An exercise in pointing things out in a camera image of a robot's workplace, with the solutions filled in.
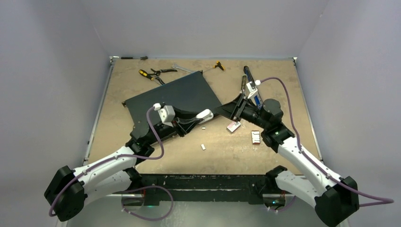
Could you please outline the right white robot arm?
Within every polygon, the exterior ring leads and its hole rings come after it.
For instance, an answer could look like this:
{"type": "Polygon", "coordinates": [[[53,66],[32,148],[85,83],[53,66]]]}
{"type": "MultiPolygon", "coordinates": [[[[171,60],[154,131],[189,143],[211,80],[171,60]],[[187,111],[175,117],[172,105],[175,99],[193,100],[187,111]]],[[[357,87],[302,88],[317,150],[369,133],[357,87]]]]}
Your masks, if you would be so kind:
{"type": "Polygon", "coordinates": [[[357,182],[330,170],[298,142],[298,136],[282,122],[284,115],[279,101],[266,99],[261,108],[238,96],[232,102],[214,109],[230,120],[246,120],[262,128],[261,139],[274,152],[292,163],[306,178],[296,180],[287,170],[267,177],[270,192],[290,192],[311,205],[319,219],[336,227],[359,210],[357,182]]]}

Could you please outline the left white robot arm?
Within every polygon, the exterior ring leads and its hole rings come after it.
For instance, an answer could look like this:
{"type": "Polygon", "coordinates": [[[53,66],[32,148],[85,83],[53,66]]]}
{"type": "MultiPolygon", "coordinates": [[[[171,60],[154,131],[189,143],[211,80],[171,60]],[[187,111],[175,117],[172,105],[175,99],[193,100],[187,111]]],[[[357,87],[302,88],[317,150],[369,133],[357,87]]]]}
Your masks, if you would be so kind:
{"type": "Polygon", "coordinates": [[[86,205],[114,192],[136,193],[141,180],[135,166],[158,160],[165,154],[162,140],[174,134],[184,137],[195,126],[213,119],[211,110],[188,112],[171,105],[154,104],[146,111],[148,133],[131,139],[112,154],[71,169],[59,168],[45,190],[48,215],[67,221],[86,205]]]}

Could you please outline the blue stapler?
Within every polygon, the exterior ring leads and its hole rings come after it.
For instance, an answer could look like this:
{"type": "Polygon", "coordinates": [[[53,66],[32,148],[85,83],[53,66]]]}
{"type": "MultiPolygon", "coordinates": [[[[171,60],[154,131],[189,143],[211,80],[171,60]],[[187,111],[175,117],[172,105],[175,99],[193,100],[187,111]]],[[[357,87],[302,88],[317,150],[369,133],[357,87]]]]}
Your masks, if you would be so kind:
{"type": "Polygon", "coordinates": [[[248,83],[246,84],[248,90],[247,99],[255,101],[256,106],[260,109],[262,107],[262,98],[257,87],[261,82],[253,78],[248,66],[244,66],[243,70],[248,79],[248,83]]]}

